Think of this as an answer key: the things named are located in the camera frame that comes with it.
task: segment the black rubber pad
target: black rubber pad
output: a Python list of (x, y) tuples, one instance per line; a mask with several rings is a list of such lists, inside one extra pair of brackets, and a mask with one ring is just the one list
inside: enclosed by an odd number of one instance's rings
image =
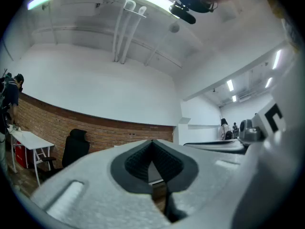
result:
[(167, 184), (168, 193), (186, 190), (198, 174), (198, 165), (192, 158), (153, 140), (117, 156), (111, 164), (112, 177), (128, 192), (152, 194), (148, 184), (152, 161)]
[(213, 141), (213, 142), (206, 142), (206, 143), (186, 143), (185, 145), (223, 145), (223, 144), (230, 144), (233, 141)]

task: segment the person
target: person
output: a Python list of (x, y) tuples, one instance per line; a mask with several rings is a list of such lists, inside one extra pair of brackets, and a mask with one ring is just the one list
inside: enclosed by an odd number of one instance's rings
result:
[(233, 138), (233, 133), (225, 118), (221, 119), (221, 127), (219, 129), (220, 140), (228, 140)]
[(234, 122), (234, 125), (233, 125), (234, 139), (236, 139), (238, 137), (238, 132), (239, 132), (238, 126), (237, 126), (236, 122)]
[(8, 176), (8, 167), (5, 159), (5, 136), (7, 134), (7, 110), (12, 106), (12, 123), (18, 126), (18, 100), (19, 92), (22, 91), (24, 78), (18, 74), (13, 78), (2, 78), (0, 83), (0, 166), (3, 173), (12, 185)]

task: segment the white wall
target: white wall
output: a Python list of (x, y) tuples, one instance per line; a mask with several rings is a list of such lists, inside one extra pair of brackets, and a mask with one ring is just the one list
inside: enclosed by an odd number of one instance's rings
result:
[(178, 124), (180, 103), (170, 76), (110, 52), (69, 44), (35, 44), (9, 67), (24, 76), (24, 93), (46, 103), (108, 119)]
[(221, 114), (225, 118), (230, 127), (236, 122), (239, 127), (240, 123), (245, 119), (252, 119), (255, 113), (258, 113), (265, 105), (272, 100), (270, 94), (263, 94), (258, 97), (250, 98), (242, 103), (232, 103), (222, 108)]
[(193, 127), (191, 125), (179, 124), (177, 126), (179, 130), (179, 144), (184, 145), (186, 143), (200, 143), (218, 140), (218, 127), (204, 128)]
[(281, 21), (262, 3), (251, 15), (241, 18), (210, 44), (210, 50), (191, 55), (174, 81), (181, 99), (190, 99), (226, 80), (265, 53), (276, 50), (285, 40)]
[(219, 125), (220, 110), (204, 96), (181, 101), (182, 116), (190, 118), (189, 125)]
[(180, 145), (218, 139), (221, 112), (217, 105), (198, 96), (189, 101), (181, 101), (181, 110), (182, 116), (190, 121), (179, 124), (174, 131), (174, 140), (179, 140)]

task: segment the white pipe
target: white pipe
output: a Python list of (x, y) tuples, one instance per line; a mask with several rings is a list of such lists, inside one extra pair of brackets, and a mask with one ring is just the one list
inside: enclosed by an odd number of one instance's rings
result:
[(121, 21), (121, 17), (123, 15), (123, 10), (125, 8), (127, 4), (127, 0), (125, 0), (120, 8), (120, 12), (119, 12), (119, 16), (118, 19), (116, 20), (116, 24), (115, 24), (115, 29), (114, 29), (114, 36), (113, 36), (113, 45), (112, 45), (112, 61), (114, 62), (115, 60), (115, 46), (116, 46), (116, 37), (118, 34), (118, 29), (119, 29), (119, 25), (120, 25), (120, 21)]
[(52, 34), (53, 34), (53, 37), (54, 37), (54, 43), (55, 43), (55, 45), (57, 45), (57, 40), (56, 40), (55, 32), (54, 32), (54, 29), (53, 29), (53, 23), (52, 23), (52, 17), (51, 17), (51, 4), (50, 4), (50, 2), (48, 4), (48, 10), (49, 10), (49, 19), (50, 19), (50, 24), (51, 24), (51, 30), (52, 30)]
[[(127, 5), (129, 5), (129, 7), (127, 9), (129, 9), (131, 11), (134, 11), (135, 5), (136, 5), (136, 3), (134, 1), (127, 0)], [(128, 12), (127, 17), (126, 17), (126, 19), (124, 21), (123, 27), (121, 29), (118, 47), (117, 47), (117, 50), (115, 52), (115, 59), (114, 59), (114, 61), (116, 61), (116, 62), (118, 62), (118, 60), (119, 60), (119, 53), (120, 53), (120, 50), (121, 50), (121, 45), (122, 45), (122, 42), (123, 42), (123, 39), (124, 39), (124, 35), (125, 35), (125, 32), (126, 32), (126, 28), (127, 28), (127, 25), (129, 23), (129, 20), (130, 20), (131, 16), (132, 16), (132, 13)]]
[(146, 60), (145, 62), (145, 66), (147, 66), (149, 64), (149, 62), (152, 60), (154, 54), (156, 53), (156, 51), (158, 50), (158, 48), (160, 47), (160, 45), (164, 42), (164, 40), (166, 39), (167, 35), (168, 35), (169, 31), (166, 32), (166, 34), (161, 38), (161, 40), (158, 42), (158, 44), (155, 46), (154, 50), (152, 50), (151, 55), (149, 56), (149, 58)]
[[(139, 14), (140, 15), (143, 15), (146, 11), (146, 7), (143, 6), (143, 7), (140, 7), (139, 9)], [(127, 41), (126, 41), (126, 45), (125, 45), (125, 48), (124, 48), (124, 52), (123, 52), (123, 55), (122, 55), (122, 58), (121, 58), (121, 63), (125, 63), (125, 60), (126, 60), (126, 55), (127, 55), (127, 52), (128, 52), (128, 49), (129, 49), (129, 46), (130, 46), (130, 43), (132, 42), (132, 39), (133, 39), (133, 35), (135, 33), (135, 30), (137, 29), (139, 23), (140, 23), (140, 20), (141, 20), (142, 16), (138, 16), (138, 19), (136, 20), (136, 22), (134, 23), (134, 25), (132, 26), (132, 29), (130, 31), (130, 34), (127, 38)]]

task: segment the person in dark clothing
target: person in dark clothing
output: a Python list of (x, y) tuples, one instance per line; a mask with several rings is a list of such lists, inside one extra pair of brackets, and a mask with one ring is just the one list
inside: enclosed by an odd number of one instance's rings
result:
[(237, 126), (236, 122), (234, 122), (234, 125), (233, 125), (234, 139), (236, 139), (238, 137), (238, 132), (239, 132), (238, 126)]
[(1, 85), (1, 109), (0, 109), (0, 166), (3, 173), (11, 182), (8, 177), (8, 167), (5, 160), (5, 135), (6, 130), (6, 116), (7, 110), (12, 106), (12, 123), (18, 125), (18, 99), (19, 91), (22, 90), (24, 78), (22, 74), (18, 74), (13, 78), (3, 79)]

